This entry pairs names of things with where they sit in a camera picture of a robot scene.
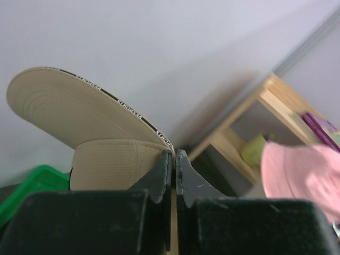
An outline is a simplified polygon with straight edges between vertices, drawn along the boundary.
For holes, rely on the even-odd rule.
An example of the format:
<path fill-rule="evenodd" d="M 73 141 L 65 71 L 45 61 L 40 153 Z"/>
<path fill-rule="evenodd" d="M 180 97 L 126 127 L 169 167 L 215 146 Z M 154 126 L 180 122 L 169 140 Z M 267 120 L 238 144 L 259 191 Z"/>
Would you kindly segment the pink bucket hat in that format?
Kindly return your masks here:
<path fill-rule="evenodd" d="M 339 223 L 339 153 L 331 148 L 267 143 L 261 155 L 267 198 L 314 202 L 330 223 Z"/>

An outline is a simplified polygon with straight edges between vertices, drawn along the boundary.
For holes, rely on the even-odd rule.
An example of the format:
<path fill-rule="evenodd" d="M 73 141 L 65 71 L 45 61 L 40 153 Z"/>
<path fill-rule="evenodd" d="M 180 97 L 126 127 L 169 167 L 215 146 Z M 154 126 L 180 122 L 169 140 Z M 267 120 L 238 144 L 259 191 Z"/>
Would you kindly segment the beige cap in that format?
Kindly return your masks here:
<path fill-rule="evenodd" d="M 74 150 L 73 191 L 126 190 L 146 175 L 170 141 L 147 119 L 103 88 L 54 67 L 17 74 L 10 109 Z"/>

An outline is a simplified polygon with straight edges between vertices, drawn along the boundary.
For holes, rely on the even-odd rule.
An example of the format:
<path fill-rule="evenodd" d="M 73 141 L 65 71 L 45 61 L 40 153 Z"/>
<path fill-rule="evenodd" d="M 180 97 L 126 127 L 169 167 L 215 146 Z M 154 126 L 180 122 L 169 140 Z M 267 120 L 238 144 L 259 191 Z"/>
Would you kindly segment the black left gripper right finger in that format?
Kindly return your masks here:
<path fill-rule="evenodd" d="M 326 217 L 306 200 L 227 197 L 176 154 L 179 254 L 339 254 Z"/>

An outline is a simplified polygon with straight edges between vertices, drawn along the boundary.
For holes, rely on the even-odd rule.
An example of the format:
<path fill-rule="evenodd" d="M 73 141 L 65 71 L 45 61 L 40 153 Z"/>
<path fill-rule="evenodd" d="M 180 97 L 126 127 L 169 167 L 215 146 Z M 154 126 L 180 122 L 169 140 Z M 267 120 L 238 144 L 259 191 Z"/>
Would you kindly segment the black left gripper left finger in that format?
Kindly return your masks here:
<path fill-rule="evenodd" d="M 1 254 L 165 254 L 171 248 L 172 154 L 123 191 L 29 195 L 1 239 Z"/>

